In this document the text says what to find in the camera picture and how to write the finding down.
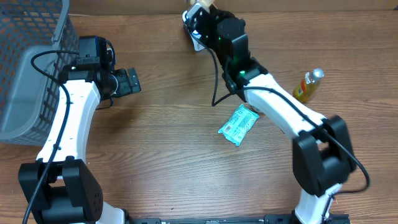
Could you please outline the green lid white jar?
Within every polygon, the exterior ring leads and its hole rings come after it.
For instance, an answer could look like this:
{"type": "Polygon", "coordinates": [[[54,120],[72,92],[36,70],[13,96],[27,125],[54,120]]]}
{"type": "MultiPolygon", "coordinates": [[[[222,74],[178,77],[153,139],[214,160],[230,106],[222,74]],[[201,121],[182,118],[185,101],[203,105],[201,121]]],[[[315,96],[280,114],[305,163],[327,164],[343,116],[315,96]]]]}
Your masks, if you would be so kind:
{"type": "Polygon", "coordinates": [[[256,108],[256,107],[253,106],[253,105],[251,105],[251,108],[252,108],[253,111],[255,111],[255,112],[257,112],[257,113],[260,113],[260,114],[263,114],[263,112],[262,112],[259,108],[256,108]]]}

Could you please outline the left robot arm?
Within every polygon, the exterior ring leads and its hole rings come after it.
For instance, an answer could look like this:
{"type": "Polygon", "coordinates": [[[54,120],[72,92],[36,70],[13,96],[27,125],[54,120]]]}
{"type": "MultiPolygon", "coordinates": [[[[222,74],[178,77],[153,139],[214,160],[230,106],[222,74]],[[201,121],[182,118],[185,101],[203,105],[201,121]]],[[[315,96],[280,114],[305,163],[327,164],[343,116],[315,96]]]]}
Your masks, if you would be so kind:
{"type": "Polygon", "coordinates": [[[52,127],[36,161],[20,166],[18,180],[27,199],[23,223],[131,223],[125,209],[106,203],[86,165],[86,145],[93,115],[104,100],[138,93],[134,68],[116,69],[112,43],[96,35],[79,38],[75,59],[57,77],[30,64],[60,90],[52,127]]]}

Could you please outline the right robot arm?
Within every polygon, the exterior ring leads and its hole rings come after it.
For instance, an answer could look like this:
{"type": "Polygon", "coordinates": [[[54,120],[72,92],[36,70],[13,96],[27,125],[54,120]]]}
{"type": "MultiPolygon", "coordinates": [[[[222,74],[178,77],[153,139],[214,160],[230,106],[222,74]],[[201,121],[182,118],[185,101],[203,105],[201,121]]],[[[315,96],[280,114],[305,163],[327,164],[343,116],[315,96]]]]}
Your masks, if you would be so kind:
{"type": "Polygon", "coordinates": [[[266,215],[264,223],[349,223],[330,207],[356,163],[346,123],[312,111],[287,93],[254,57],[245,21],[228,11],[195,3],[182,15],[195,50],[210,49],[230,93],[256,107],[292,141],[293,173],[302,191],[290,215],[266,215]]]}

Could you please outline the yellow oil bottle silver cap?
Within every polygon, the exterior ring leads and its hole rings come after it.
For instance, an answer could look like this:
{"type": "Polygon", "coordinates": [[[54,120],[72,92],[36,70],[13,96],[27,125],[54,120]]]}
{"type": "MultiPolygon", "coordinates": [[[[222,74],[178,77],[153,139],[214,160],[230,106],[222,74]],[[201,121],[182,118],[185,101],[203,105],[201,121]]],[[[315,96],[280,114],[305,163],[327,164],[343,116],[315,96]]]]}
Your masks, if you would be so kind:
{"type": "Polygon", "coordinates": [[[293,97],[301,103],[308,102],[319,87],[324,75],[324,71],[320,68],[315,68],[307,72],[300,83],[294,88],[292,92],[293,97]]]}

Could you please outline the brown snack pouch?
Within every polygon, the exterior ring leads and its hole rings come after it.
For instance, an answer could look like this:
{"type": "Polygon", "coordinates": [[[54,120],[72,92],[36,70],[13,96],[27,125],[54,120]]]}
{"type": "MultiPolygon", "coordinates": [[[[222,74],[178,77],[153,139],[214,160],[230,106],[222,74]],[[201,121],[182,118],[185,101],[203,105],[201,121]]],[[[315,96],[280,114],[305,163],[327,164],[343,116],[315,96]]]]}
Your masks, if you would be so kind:
{"type": "Polygon", "coordinates": [[[210,11],[210,6],[215,2],[215,0],[185,0],[190,6],[199,3],[206,11],[210,11]]]}

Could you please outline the mint green snack bar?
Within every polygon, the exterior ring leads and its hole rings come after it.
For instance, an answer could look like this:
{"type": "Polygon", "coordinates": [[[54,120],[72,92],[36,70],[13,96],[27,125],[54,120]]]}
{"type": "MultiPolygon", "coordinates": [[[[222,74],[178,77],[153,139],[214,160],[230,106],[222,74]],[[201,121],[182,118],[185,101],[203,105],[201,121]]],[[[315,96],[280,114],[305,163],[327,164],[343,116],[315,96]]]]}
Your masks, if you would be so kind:
{"type": "Polygon", "coordinates": [[[241,104],[234,111],[232,117],[218,130],[218,133],[236,146],[239,146],[258,119],[259,115],[257,113],[241,104]]]}

